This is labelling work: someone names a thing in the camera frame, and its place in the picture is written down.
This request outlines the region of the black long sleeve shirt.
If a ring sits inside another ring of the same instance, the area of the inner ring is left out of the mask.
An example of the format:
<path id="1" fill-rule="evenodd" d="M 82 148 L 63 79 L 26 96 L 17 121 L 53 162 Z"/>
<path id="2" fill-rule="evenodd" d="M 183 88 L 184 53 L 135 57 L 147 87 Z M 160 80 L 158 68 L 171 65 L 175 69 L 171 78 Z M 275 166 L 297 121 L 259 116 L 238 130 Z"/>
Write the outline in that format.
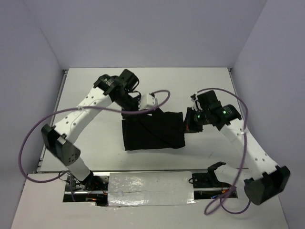
<path id="1" fill-rule="evenodd" d="M 185 147 L 183 113 L 123 114 L 122 136 L 126 151 Z"/>

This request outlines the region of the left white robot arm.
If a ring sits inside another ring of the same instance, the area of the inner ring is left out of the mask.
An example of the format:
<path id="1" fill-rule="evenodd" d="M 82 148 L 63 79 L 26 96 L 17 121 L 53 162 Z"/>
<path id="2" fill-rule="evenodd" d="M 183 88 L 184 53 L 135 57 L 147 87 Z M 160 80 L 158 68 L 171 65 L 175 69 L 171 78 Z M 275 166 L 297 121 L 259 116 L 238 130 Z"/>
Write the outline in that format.
<path id="1" fill-rule="evenodd" d="M 75 111 L 66 115 L 54 126 L 45 124 L 41 128 L 44 144 L 51 154 L 76 178 L 82 190 L 90 189 L 98 179 L 80 157 L 81 151 L 74 143 L 85 127 L 97 116 L 97 107 L 108 107 L 112 103 L 124 111 L 138 110 L 139 100 L 132 93 L 139 84 L 138 77 L 125 69 L 119 76 L 100 76 L 88 95 L 78 104 Z"/>

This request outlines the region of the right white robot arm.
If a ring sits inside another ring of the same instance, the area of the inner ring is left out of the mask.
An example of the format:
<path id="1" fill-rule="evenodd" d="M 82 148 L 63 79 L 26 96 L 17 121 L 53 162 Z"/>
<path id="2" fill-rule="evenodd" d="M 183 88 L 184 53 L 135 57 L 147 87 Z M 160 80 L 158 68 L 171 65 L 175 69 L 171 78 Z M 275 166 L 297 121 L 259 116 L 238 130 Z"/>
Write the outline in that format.
<path id="1" fill-rule="evenodd" d="M 239 168 L 225 162 L 208 167 L 202 177 L 193 175 L 193 183 L 208 182 L 217 187 L 229 184 L 239 197 L 245 197 L 255 205 L 261 205 L 280 194 L 290 178 L 286 166 L 279 166 L 258 144 L 246 127 L 246 118 L 229 104 L 223 106 L 215 91 L 203 90 L 191 95 L 193 107 L 187 108 L 184 120 L 186 133 L 199 133 L 204 125 L 212 125 L 225 136 L 242 157 Z"/>

